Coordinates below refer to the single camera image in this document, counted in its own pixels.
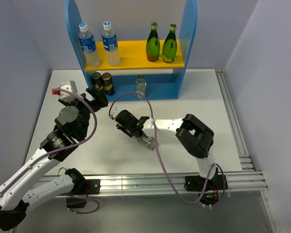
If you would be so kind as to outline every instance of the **yellow shelf board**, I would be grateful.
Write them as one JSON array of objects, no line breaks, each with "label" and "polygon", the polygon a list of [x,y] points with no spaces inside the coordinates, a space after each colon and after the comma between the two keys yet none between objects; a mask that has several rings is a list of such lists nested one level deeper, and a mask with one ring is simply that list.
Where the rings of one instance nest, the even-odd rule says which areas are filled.
[{"label": "yellow shelf board", "polygon": [[146,58],[146,40],[118,41],[121,63],[116,67],[111,67],[108,65],[102,42],[96,42],[96,44],[101,64],[98,67],[90,67],[86,62],[84,67],[85,71],[120,69],[173,69],[184,67],[179,40],[177,40],[177,54],[174,62],[172,63],[166,63],[162,60],[162,48],[164,40],[160,40],[161,53],[159,60],[156,62],[149,62]]}]

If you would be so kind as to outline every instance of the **black can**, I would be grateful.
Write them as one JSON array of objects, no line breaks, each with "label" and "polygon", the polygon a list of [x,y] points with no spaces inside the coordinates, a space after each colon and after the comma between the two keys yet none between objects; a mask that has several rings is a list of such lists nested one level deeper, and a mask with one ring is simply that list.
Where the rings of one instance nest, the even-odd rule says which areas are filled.
[{"label": "black can", "polygon": [[103,85],[105,86],[106,94],[112,96],[115,94],[112,76],[110,73],[104,73],[102,76]]},{"label": "black can", "polygon": [[99,72],[95,72],[91,75],[91,80],[94,89],[100,90],[103,89],[103,80],[101,79],[101,74]]}]

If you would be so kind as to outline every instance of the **white bottle cap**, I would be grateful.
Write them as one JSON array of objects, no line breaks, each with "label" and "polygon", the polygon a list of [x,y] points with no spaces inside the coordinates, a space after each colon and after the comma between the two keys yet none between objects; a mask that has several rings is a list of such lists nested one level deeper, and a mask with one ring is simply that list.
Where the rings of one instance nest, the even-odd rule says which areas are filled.
[{"label": "white bottle cap", "polygon": [[103,29],[106,31],[110,31],[112,29],[111,23],[109,21],[106,21],[103,23]]},{"label": "white bottle cap", "polygon": [[88,26],[86,23],[80,23],[79,28],[80,28],[80,31],[83,33],[88,31]]}]

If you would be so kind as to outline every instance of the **blue shelf bottom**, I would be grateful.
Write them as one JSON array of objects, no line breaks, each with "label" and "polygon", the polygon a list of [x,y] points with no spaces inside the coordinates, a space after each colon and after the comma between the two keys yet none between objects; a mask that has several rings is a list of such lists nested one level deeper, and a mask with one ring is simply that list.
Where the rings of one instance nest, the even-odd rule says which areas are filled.
[{"label": "blue shelf bottom", "polygon": [[[120,95],[127,92],[135,91],[135,82],[138,79],[138,75],[119,75],[113,76],[113,84],[115,94],[113,96],[107,96],[108,101],[113,102]],[[177,99],[178,86],[175,84],[175,75],[173,74],[146,74],[144,75],[146,80],[146,98],[148,100],[174,100]],[[118,101],[133,101],[143,100],[136,95],[126,95],[120,98]]]}]

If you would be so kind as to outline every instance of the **gray floor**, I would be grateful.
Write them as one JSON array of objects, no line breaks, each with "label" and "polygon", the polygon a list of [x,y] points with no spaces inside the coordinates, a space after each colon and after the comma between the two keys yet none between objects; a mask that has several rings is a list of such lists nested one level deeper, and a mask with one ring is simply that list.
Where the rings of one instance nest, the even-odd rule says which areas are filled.
[{"label": "gray floor", "polygon": [[175,195],[100,198],[88,215],[67,212],[54,199],[29,214],[18,233],[269,233],[260,192],[231,193],[212,210],[187,205]]}]

